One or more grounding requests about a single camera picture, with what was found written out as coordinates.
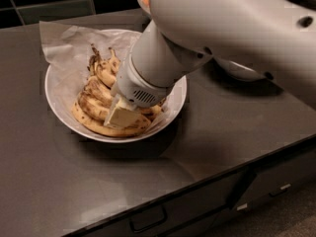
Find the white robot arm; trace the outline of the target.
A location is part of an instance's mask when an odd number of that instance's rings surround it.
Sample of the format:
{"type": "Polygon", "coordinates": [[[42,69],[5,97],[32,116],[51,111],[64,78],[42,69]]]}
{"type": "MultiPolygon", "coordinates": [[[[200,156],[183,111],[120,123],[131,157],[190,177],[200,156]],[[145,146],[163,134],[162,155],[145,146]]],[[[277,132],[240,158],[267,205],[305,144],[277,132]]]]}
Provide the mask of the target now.
{"type": "Polygon", "coordinates": [[[316,107],[316,12],[287,0],[149,0],[151,22],[112,88],[151,107],[213,57],[255,70],[316,107]]]}

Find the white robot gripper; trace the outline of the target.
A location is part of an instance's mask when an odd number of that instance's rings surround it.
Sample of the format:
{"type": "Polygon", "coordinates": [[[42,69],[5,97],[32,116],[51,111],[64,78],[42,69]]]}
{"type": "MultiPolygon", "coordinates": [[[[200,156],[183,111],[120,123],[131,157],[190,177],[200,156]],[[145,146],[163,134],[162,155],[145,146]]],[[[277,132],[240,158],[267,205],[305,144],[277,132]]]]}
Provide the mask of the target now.
{"type": "Polygon", "coordinates": [[[134,44],[122,62],[113,86],[116,95],[104,126],[123,129],[140,117],[137,107],[157,105],[167,97],[175,84],[169,70],[163,71],[162,60],[153,58],[149,48],[134,44]]]}

